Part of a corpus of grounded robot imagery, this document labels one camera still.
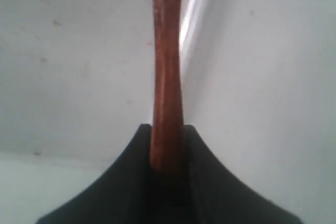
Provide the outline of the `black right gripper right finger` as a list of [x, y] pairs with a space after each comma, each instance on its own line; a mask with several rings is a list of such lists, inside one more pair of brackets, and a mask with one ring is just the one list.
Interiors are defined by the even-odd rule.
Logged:
[[256, 193], [209, 150], [193, 126], [157, 129], [158, 223], [301, 223]]

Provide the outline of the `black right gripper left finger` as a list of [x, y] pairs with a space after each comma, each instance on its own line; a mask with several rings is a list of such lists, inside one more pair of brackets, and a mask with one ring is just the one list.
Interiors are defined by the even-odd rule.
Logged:
[[141, 124], [93, 184], [37, 223], [145, 223], [151, 129]]

